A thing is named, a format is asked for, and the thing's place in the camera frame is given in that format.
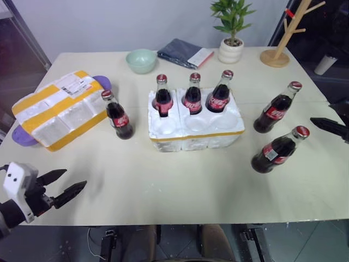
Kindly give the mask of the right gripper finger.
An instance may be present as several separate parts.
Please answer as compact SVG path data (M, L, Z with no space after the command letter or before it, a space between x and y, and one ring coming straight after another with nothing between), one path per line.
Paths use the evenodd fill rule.
M343 121L348 121L348 99L342 99L336 103L331 103L329 107L332 108Z
M310 121L321 130L340 136L348 144L348 127L323 117L311 117Z

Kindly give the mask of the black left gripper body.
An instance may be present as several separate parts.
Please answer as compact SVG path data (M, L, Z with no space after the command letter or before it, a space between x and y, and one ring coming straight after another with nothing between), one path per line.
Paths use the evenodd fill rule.
M40 217L51 209L51 207L58 209L55 198L45 194L45 186L53 183L55 180L57 180L57 178L45 178L40 176L35 180L33 188L26 192L26 203L35 217Z

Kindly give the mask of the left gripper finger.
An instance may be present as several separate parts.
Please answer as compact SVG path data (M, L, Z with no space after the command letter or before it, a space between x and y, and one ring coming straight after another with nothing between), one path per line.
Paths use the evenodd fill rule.
M37 178L37 184L40 186L47 186L59 179L66 171L67 169L56 169L47 172Z
M85 187L87 181L74 183L69 188L65 189L62 194L53 198L53 205L56 209L60 209L66 203L75 198Z

